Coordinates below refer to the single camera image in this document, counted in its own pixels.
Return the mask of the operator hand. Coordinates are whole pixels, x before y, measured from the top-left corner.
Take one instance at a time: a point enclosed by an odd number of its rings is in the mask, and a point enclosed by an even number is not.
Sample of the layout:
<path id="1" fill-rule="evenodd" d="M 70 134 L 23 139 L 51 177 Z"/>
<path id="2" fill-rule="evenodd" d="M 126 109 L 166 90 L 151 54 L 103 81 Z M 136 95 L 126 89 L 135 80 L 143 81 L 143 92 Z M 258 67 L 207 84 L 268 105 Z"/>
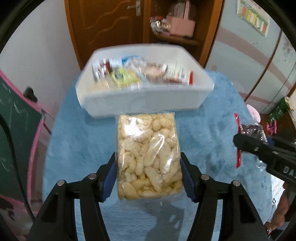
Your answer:
<path id="1" fill-rule="evenodd" d="M 264 225 L 267 235 L 271 234 L 272 231 L 284 225 L 285 214 L 287 213 L 289 207 L 290 207 L 290 201 L 288 199 L 288 191 L 284 190 L 280 198 L 280 202 L 277 206 L 277 209 L 273 214 L 271 222 L 266 222 Z"/>

